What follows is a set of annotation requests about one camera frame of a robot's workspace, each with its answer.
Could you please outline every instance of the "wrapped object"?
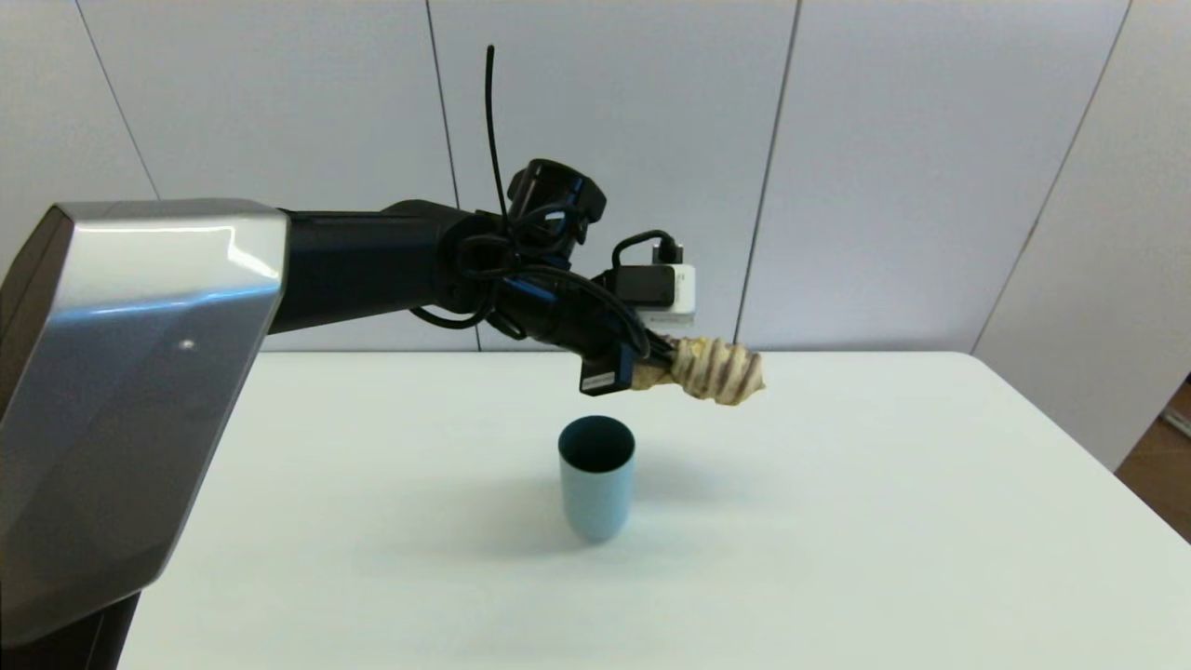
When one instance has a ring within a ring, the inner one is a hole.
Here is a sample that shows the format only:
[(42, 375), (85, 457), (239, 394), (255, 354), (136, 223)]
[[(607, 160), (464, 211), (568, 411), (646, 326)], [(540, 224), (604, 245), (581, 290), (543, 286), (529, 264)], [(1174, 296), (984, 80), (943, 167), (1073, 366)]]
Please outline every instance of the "wrapped object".
[(643, 392), (659, 384), (678, 384), (687, 395), (717, 405), (738, 406), (765, 389), (761, 355), (741, 345), (707, 338), (669, 340), (674, 364), (669, 370), (638, 365), (632, 371), (632, 389)]

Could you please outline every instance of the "black robot arm segment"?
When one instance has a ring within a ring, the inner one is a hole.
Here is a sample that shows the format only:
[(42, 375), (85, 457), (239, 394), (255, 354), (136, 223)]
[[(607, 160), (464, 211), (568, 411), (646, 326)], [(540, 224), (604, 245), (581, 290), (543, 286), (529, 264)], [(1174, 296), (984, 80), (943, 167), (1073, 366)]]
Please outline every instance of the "black robot arm segment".
[[(594, 181), (540, 158), (513, 176), (509, 194), (507, 217), (425, 200), (381, 212), (286, 212), (285, 292), (269, 332), (412, 309), (435, 325), (487, 320), (510, 338), (574, 352), (588, 395), (629, 388), (638, 362), (668, 368), (671, 346), (606, 273), (593, 281), (570, 271), (572, 251), (606, 203)], [(445, 319), (424, 306), (472, 317)]]
[(491, 217), (425, 200), (381, 212), (289, 214), (285, 294), (269, 332), (438, 305), (475, 311), (479, 284), (455, 269), (460, 239)]

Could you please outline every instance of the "white wall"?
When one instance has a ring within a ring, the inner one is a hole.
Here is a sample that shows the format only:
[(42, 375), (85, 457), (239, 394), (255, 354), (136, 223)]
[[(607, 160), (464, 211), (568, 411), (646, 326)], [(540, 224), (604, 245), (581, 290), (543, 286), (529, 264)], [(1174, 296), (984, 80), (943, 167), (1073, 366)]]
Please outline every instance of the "white wall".
[[(778, 0), (432, 2), (461, 203), (499, 211), (484, 123), (484, 50), (507, 179), (535, 157), (607, 194), (575, 250), (588, 276), (624, 237), (662, 227), (698, 267), (693, 327), (731, 340), (794, 4)], [(649, 245), (625, 252), (648, 262)], [(484, 325), (485, 350), (541, 349)]]
[[(426, 7), (85, 0), (162, 198), (294, 209), (455, 202)], [(272, 350), (475, 350), (409, 313), (274, 334)]]
[(1127, 0), (804, 0), (740, 340), (972, 351)]
[(1191, 371), (1191, 2), (1134, 0), (975, 355), (1114, 469)]
[(56, 200), (152, 199), (70, 2), (0, 6), (0, 268)]
[[(605, 267), (632, 231), (667, 227), (699, 267), (691, 332), (971, 351), (1125, 6), (10, 0), (0, 267), (54, 200), (152, 198), (154, 184), (292, 208), (454, 202), (457, 187), (462, 206), (495, 208), (481, 106), (494, 42), (506, 179), (548, 156), (609, 194), (580, 270)], [(1187, 12), (1135, 0), (977, 347), (1109, 464), (1191, 368)], [(490, 330), (482, 342), (511, 347)], [(478, 338), (394, 314), (268, 346), (475, 350)]]

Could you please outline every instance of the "wooden floor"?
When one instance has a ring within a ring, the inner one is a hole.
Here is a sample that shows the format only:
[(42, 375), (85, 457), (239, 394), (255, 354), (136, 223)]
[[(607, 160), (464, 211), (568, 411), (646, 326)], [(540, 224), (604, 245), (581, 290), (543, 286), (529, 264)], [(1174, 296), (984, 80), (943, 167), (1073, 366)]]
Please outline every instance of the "wooden floor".
[[(1191, 386), (1184, 384), (1170, 407), (1191, 419)], [(1191, 543), (1191, 439), (1159, 419), (1116, 475)]]

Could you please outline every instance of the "connector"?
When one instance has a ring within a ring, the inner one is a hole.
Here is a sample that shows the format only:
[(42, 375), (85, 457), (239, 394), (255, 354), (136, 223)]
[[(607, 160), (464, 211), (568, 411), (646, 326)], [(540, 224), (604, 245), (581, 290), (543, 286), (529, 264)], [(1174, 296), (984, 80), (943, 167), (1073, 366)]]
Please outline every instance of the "connector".
[(673, 239), (662, 239), (654, 246), (654, 264), (679, 264), (682, 262), (682, 245)]

